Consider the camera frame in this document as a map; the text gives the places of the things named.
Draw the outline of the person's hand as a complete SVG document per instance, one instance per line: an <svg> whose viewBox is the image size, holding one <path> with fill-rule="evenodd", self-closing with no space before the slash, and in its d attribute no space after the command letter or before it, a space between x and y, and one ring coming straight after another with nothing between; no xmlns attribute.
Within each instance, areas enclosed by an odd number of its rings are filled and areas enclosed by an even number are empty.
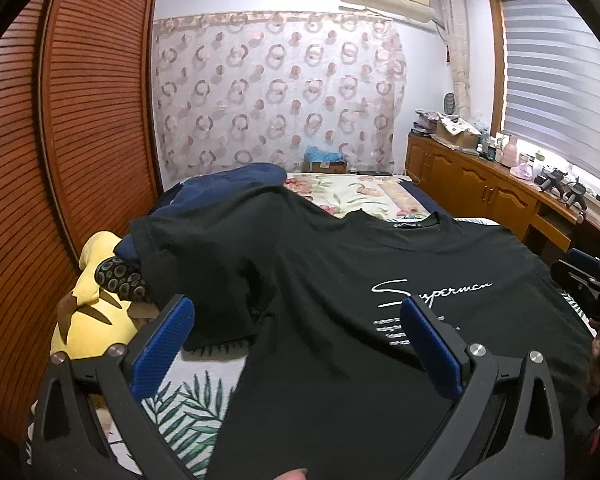
<svg viewBox="0 0 600 480"><path fill-rule="evenodd" d="M306 468L297 468L279 474L274 480L306 480L307 473L308 470Z"/></svg>

